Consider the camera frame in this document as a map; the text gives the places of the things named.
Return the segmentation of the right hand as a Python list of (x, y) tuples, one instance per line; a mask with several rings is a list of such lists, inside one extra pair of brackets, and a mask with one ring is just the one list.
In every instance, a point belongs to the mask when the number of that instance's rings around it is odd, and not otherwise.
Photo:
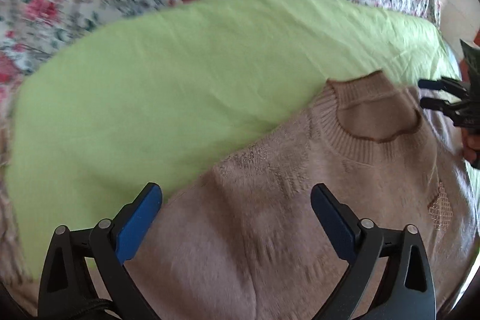
[(463, 144), (463, 157), (467, 162), (473, 165), (473, 163), (475, 163), (479, 157), (479, 135), (473, 134), (468, 129), (462, 128), (461, 138)]

